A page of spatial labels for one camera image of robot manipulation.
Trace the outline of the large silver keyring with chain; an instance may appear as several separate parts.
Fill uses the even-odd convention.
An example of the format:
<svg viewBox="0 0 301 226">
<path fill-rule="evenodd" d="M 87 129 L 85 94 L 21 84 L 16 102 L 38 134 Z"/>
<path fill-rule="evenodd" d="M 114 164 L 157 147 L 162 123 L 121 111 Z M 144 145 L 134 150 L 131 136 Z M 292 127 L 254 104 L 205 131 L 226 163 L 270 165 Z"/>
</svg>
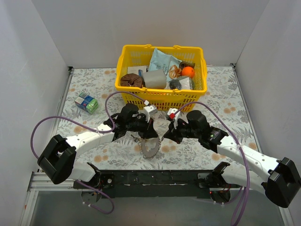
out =
<svg viewBox="0 0 301 226">
<path fill-rule="evenodd" d="M 153 158 L 160 149 L 161 139 L 160 137 L 142 139 L 131 135 L 133 140 L 138 144 L 140 152 L 145 159 Z"/>
</svg>

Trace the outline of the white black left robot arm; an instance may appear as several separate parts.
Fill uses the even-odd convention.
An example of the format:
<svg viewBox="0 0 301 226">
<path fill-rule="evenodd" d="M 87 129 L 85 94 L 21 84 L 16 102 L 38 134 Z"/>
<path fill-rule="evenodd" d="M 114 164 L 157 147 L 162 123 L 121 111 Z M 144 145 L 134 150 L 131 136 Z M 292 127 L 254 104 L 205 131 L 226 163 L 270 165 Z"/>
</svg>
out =
<svg viewBox="0 0 301 226">
<path fill-rule="evenodd" d="M 55 135 L 38 157 L 37 164 L 56 185 L 73 179 L 84 181 L 89 188 L 96 188 L 100 183 L 99 170 L 89 162 L 76 162 L 76 158 L 99 145 L 123 137 L 128 131 L 137 132 L 140 136 L 138 141 L 144 157 L 153 157 L 160 146 L 152 119 L 156 111 L 154 105 L 148 105 L 140 113 L 136 105 L 126 104 L 120 113 L 109 116 L 95 129 L 69 137 Z"/>
</svg>

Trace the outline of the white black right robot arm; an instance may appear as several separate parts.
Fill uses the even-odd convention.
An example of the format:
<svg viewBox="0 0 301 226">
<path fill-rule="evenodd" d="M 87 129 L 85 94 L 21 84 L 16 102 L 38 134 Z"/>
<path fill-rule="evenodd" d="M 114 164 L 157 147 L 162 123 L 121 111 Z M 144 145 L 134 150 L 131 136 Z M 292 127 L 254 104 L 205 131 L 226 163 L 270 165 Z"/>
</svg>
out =
<svg viewBox="0 0 301 226">
<path fill-rule="evenodd" d="M 235 168 L 227 162 L 220 163 L 205 179 L 208 186 L 223 187 L 226 184 L 248 186 L 275 205 L 287 208 L 301 188 L 301 177 L 294 162 L 261 154 L 245 145 L 240 146 L 227 132 L 210 126 L 199 110 L 187 114 L 187 121 L 179 118 L 180 111 L 171 108 L 167 112 L 170 121 L 164 138 L 181 143 L 184 138 L 195 138 L 200 145 L 241 164 Z"/>
</svg>

